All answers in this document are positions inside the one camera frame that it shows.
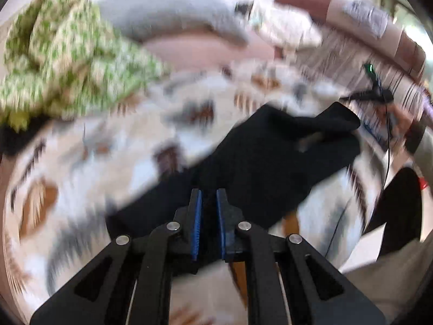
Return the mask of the person's right hand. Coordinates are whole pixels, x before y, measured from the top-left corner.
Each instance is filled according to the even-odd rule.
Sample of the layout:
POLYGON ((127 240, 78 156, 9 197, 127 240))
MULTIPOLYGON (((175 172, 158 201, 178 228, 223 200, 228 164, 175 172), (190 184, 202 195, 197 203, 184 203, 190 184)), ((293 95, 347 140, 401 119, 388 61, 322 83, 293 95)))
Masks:
POLYGON ((392 103, 387 105, 388 113, 395 118, 393 124, 393 132, 398 137, 406 137, 413 123, 416 122, 415 118, 400 106, 392 103))

